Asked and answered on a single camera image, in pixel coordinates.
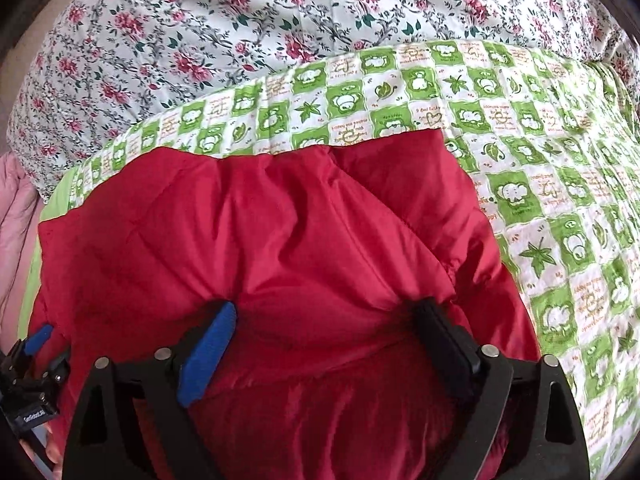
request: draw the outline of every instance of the pink blanket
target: pink blanket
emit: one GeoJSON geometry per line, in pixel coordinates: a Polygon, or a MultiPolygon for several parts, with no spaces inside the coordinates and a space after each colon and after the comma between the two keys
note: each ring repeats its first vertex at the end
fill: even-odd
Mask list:
{"type": "Polygon", "coordinates": [[[16,156],[0,155],[0,349],[16,339],[42,200],[16,156]]]}

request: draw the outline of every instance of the white floral bedsheet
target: white floral bedsheet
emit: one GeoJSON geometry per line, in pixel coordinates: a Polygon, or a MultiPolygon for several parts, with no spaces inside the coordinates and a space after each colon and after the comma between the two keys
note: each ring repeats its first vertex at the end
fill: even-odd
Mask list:
{"type": "Polygon", "coordinates": [[[46,198],[131,123],[256,76],[372,46],[469,38],[640,60],[597,0],[73,0],[34,60],[8,140],[46,198]]]}

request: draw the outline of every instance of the light green fabric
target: light green fabric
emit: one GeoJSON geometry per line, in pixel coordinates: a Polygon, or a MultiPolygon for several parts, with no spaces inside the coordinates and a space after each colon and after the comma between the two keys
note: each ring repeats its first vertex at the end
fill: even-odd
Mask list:
{"type": "MultiPolygon", "coordinates": [[[[53,195],[49,199],[49,203],[42,209],[40,213],[40,222],[51,220],[62,216],[68,211],[69,194],[71,193],[71,183],[76,176],[78,168],[72,168],[65,173],[53,195]]],[[[18,319],[18,338],[24,339],[29,331],[29,320],[33,311],[33,303],[36,300],[38,291],[40,290],[40,269],[42,268],[42,248],[40,247],[40,239],[36,238],[36,244],[31,257],[31,266],[27,276],[27,288],[22,298],[22,307],[20,309],[20,317],[18,319]]]]}
{"type": "Polygon", "coordinates": [[[157,146],[252,155],[425,128],[442,129],[475,184],[540,346],[572,386],[591,475],[604,478],[640,422],[639,126],[606,65],[486,41],[345,54],[136,124],[57,191],[80,206],[157,146]]]}

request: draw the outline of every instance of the red sleeping bag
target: red sleeping bag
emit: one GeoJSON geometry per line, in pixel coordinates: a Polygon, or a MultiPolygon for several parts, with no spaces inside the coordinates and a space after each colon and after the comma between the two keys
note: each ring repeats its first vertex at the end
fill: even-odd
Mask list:
{"type": "Polygon", "coordinates": [[[434,296],[480,344],[539,358],[439,130],[223,160],[159,148],[41,224],[40,241],[30,328],[55,330],[38,368],[72,349],[53,423],[61,447],[96,358],[175,344],[211,298],[236,304],[238,327],[190,414],[228,480],[417,479],[454,407],[412,331],[411,300],[434,296]]]}

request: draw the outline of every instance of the metal bolt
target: metal bolt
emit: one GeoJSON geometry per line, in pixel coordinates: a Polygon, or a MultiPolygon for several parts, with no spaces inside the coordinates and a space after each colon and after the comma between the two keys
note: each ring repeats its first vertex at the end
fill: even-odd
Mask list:
{"type": "Polygon", "coordinates": [[[542,360],[545,362],[545,365],[551,366],[552,368],[555,368],[560,364],[558,358],[555,355],[551,354],[545,355],[542,360]]]}
{"type": "Polygon", "coordinates": [[[166,361],[169,357],[171,357],[171,349],[167,347],[159,348],[156,350],[154,357],[158,361],[166,361]]]}
{"type": "Polygon", "coordinates": [[[98,368],[98,370],[102,370],[103,368],[106,368],[107,366],[109,366],[109,358],[108,357],[100,357],[99,359],[96,359],[95,367],[98,368]]]}
{"type": "Polygon", "coordinates": [[[480,349],[487,357],[498,357],[500,351],[494,345],[482,345],[480,349]]]}

